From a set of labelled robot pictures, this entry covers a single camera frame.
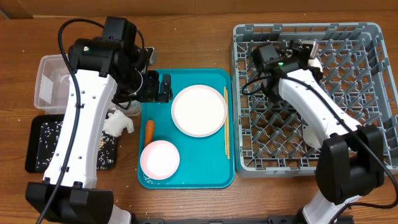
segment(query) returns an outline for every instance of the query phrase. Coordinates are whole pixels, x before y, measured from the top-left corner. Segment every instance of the chopsticks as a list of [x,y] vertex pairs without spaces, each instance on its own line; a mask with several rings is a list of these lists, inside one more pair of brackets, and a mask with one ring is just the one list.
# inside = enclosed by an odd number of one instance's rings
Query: chopsticks
[[226,119],[225,119],[225,155],[227,156],[228,159],[230,159],[230,152],[229,152],[229,112],[228,112],[228,91],[226,87],[224,86],[224,100],[226,103]]

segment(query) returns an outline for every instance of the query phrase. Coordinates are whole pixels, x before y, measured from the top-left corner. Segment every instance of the plastic crate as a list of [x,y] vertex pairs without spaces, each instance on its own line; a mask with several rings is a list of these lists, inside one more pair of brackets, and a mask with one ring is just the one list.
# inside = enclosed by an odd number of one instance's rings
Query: plastic crate
[[384,133],[384,162],[398,166],[397,90],[380,27],[375,23],[243,24],[233,31],[232,67],[236,171],[242,177],[313,175],[319,149],[306,145],[306,124],[286,101],[276,104],[261,92],[241,94],[256,74],[250,53],[272,43],[316,40],[323,65],[321,87],[361,124]]

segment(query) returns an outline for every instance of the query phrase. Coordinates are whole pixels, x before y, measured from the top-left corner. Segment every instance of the pink plate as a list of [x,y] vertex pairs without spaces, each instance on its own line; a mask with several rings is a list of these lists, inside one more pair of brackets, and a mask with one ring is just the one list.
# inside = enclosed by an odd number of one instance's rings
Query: pink plate
[[168,141],[154,141],[141,153],[141,169],[151,179],[164,180],[171,177],[179,164],[180,154]]

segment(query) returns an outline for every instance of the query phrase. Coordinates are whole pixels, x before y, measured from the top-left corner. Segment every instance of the transparent container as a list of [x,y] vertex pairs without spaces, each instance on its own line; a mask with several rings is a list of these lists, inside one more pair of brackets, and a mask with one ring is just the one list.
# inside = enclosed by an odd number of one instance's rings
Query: transparent container
[[[69,72],[62,55],[47,55],[42,57],[37,72],[34,105],[46,114],[63,114],[66,111],[69,95]],[[123,110],[113,103],[110,111],[120,110],[126,116],[136,116],[141,113],[141,103],[133,101],[128,110]]]

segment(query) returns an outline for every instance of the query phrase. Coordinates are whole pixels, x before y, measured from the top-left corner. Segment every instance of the gray plastic basket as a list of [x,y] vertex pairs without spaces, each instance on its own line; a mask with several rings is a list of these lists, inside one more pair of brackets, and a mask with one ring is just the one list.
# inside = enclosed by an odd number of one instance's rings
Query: gray plastic basket
[[380,27],[375,23],[243,24],[233,32],[232,67],[236,171],[242,177],[313,175],[319,149],[306,145],[306,124],[286,101],[273,104],[261,92],[241,94],[254,78],[250,53],[271,42],[316,40],[322,88],[346,113],[384,133],[384,162],[396,173],[398,94]]

